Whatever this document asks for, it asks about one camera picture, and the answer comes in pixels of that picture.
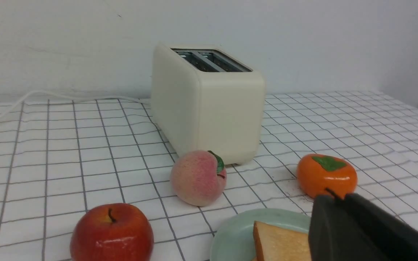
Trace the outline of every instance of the table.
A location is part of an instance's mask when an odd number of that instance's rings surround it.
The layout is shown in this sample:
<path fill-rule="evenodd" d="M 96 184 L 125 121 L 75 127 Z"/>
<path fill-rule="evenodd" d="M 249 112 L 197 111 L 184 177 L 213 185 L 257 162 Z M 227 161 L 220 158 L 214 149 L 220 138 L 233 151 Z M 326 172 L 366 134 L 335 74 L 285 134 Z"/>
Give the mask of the table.
<path fill-rule="evenodd" d="M 356 192 L 418 230 L 418 109 L 380 92 L 267 95 L 256 157 L 227 166 L 212 205 L 169 185 L 177 155 L 147 105 L 125 100 L 24 103 L 0 121 L 0 260 L 70 260 L 71 232 L 105 203 L 138 206 L 155 235 L 153 261 L 209 259 L 228 218 L 254 208 L 310 215 L 300 157 L 321 153 L 357 170 Z M 0 103 L 0 113 L 10 104 Z"/>

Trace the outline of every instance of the toaster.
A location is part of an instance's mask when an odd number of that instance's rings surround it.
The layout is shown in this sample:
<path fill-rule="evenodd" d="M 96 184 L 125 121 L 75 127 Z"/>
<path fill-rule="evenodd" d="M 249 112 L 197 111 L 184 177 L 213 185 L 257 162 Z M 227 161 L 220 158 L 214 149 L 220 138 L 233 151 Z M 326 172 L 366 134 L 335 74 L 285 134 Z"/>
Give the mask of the toaster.
<path fill-rule="evenodd" d="M 179 157 L 211 150 L 226 165 L 249 162 L 259 147 L 264 101 L 262 74 L 218 46 L 154 49 L 151 113 Z"/>

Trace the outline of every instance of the bread slice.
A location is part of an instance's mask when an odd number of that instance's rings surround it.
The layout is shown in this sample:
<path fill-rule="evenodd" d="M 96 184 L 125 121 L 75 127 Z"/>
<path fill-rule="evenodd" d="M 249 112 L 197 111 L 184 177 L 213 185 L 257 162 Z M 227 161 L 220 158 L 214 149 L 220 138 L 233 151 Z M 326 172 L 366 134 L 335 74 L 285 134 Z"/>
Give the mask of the bread slice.
<path fill-rule="evenodd" d="M 254 222 L 257 261 L 310 261 L 307 234 Z"/>

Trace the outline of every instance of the fake peach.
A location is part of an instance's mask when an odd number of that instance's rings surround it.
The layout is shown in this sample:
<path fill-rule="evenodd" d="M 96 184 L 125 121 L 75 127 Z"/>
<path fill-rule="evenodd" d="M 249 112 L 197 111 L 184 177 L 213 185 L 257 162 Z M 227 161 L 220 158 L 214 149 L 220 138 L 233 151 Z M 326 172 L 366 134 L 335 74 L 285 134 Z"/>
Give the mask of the fake peach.
<path fill-rule="evenodd" d="M 171 185 L 175 194 L 194 206 L 207 206 L 222 195 L 227 170 L 222 159 L 210 150 L 194 150 L 175 162 Z"/>

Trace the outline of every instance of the light green plate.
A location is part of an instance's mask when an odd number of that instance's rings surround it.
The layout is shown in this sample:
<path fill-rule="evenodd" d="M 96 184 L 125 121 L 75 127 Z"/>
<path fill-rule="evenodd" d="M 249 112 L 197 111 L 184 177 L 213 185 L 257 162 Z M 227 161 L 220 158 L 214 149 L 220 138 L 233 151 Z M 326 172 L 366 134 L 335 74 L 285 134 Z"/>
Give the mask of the light green plate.
<path fill-rule="evenodd" d="M 308 233 L 311 218 L 277 208 L 243 212 L 225 221 L 217 230 L 210 250 L 210 261 L 251 261 L 256 253 L 253 239 L 254 221 Z"/>

